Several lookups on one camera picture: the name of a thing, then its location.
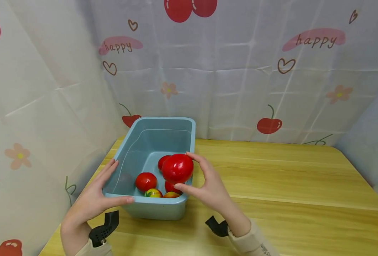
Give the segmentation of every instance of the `cherry stem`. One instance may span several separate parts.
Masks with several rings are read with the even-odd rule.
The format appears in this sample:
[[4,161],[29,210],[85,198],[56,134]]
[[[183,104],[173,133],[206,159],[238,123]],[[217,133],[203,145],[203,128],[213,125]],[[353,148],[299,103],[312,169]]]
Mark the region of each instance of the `cherry stem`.
[[273,119],[274,118],[274,108],[270,104],[267,104],[267,106],[269,106],[271,108],[272,112],[273,112],[273,114],[271,115],[271,119]]
[[129,115],[130,115],[130,116],[132,116],[132,114],[130,113],[130,111],[128,110],[128,108],[127,108],[127,107],[125,107],[125,105],[124,105],[124,104],[121,104],[121,103],[119,103],[119,105],[121,105],[122,107],[126,108],[126,110],[128,111]]

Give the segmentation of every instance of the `right hand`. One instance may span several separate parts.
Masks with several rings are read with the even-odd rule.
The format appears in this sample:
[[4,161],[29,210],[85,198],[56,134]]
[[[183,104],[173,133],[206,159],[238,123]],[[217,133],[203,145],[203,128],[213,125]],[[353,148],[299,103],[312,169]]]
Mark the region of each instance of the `right hand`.
[[204,184],[195,188],[186,184],[175,184],[175,188],[197,198],[207,207],[224,215],[224,211],[233,207],[234,202],[227,193],[220,175],[207,159],[197,154],[186,152],[186,155],[199,163],[204,175]]

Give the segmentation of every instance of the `wrist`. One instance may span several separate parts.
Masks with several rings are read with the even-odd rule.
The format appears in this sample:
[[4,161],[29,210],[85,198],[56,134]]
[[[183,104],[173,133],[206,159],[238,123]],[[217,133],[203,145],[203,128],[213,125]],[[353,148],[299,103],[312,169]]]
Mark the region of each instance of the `wrist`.
[[223,216],[224,219],[231,218],[231,216],[241,214],[241,210],[237,207],[236,203],[230,199],[227,203],[222,205],[222,209],[219,211],[220,215]]
[[76,216],[72,216],[68,214],[64,217],[61,223],[61,230],[62,232],[74,232],[77,229],[80,229],[83,224],[86,222],[81,221],[79,218],[76,218]]

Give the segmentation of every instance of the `red tomato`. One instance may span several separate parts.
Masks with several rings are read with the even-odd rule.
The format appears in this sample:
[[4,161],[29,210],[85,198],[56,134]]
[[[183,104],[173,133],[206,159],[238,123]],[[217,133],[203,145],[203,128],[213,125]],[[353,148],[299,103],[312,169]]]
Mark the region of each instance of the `red tomato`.
[[172,184],[185,183],[193,173],[193,161],[186,154],[170,156],[162,166],[164,179]]
[[162,172],[162,166],[163,166],[163,163],[166,161],[166,159],[168,159],[170,156],[167,155],[167,156],[162,156],[160,159],[159,159],[159,162],[158,162],[158,169],[160,172]]
[[165,190],[166,190],[166,193],[167,193],[167,192],[175,192],[176,194],[183,194],[183,192],[181,192],[180,190],[175,189],[175,188],[173,187],[173,184],[172,184],[172,183],[167,182],[167,181],[165,181]]
[[180,195],[176,194],[175,192],[167,192],[163,197],[165,197],[165,198],[175,198],[175,197],[180,197]]
[[135,180],[135,186],[142,192],[148,191],[151,188],[156,188],[158,179],[150,172],[143,172],[138,175]]

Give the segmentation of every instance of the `left hand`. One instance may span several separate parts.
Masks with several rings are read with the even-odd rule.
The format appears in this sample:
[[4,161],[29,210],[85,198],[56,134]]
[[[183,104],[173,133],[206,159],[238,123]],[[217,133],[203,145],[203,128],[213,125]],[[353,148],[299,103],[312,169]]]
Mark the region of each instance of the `left hand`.
[[94,181],[79,195],[63,220],[70,226],[79,226],[112,207],[124,204],[132,204],[133,197],[105,197],[102,188],[118,167],[119,162],[111,159],[110,162],[98,173]]

